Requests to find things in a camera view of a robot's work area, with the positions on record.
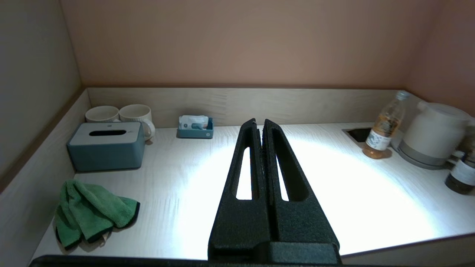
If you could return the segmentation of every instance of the white ceramic mug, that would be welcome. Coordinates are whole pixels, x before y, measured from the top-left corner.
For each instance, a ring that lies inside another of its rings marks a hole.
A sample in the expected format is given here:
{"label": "white ceramic mug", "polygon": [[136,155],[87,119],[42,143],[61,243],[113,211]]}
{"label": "white ceramic mug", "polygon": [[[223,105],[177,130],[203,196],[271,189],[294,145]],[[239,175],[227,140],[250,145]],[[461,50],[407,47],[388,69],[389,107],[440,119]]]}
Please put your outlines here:
{"label": "white ceramic mug", "polygon": [[119,110],[120,120],[123,122],[141,122],[145,140],[155,135],[155,126],[152,123],[152,110],[147,105],[127,105]]}
{"label": "white ceramic mug", "polygon": [[120,122],[119,109],[110,105],[93,107],[86,112],[85,117],[88,123]]}

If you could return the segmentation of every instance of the bottle label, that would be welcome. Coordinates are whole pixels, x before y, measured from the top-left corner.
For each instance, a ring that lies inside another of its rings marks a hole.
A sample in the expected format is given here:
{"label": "bottle label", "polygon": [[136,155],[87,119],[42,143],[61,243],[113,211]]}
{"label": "bottle label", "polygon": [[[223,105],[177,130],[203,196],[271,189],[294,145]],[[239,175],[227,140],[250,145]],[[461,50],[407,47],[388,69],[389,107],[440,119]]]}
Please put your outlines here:
{"label": "bottle label", "polygon": [[462,160],[458,160],[450,174],[464,184],[475,186],[475,168],[468,166]]}
{"label": "bottle label", "polygon": [[381,151],[386,150],[390,142],[391,137],[377,134],[374,130],[371,130],[370,135],[368,135],[368,138],[366,139],[366,144],[368,144],[368,146]]}

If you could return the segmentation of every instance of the bottle cap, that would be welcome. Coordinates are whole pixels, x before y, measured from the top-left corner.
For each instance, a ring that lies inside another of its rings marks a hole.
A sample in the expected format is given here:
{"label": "bottle cap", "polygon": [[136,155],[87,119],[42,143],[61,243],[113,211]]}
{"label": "bottle cap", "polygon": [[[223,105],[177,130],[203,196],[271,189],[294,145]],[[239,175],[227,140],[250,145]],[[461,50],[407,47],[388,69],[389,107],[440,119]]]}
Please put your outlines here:
{"label": "bottle cap", "polygon": [[396,94],[396,98],[398,100],[406,100],[406,99],[409,98],[409,96],[410,96],[410,94],[406,91],[403,91],[403,90],[398,91],[398,93]]}

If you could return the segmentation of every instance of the small sink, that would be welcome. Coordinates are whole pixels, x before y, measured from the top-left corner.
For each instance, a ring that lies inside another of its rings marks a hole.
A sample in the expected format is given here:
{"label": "small sink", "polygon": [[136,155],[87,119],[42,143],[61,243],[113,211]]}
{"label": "small sink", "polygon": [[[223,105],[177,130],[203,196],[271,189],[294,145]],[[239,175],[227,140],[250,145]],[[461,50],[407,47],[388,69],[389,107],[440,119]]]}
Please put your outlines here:
{"label": "small sink", "polygon": [[343,129],[343,132],[353,140],[356,144],[364,143],[368,135],[370,135],[371,128],[357,128],[357,129]]}

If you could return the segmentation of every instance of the green microfiber cloth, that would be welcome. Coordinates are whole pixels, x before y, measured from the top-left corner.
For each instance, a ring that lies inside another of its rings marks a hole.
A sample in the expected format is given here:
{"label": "green microfiber cloth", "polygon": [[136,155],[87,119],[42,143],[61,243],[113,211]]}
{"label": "green microfiber cloth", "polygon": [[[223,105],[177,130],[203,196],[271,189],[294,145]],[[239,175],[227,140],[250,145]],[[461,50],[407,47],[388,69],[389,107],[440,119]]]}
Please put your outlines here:
{"label": "green microfiber cloth", "polygon": [[95,242],[114,227],[131,225],[139,208],[139,202],[118,197],[100,185],[66,181],[56,209],[56,238],[66,250],[79,244],[82,236]]}

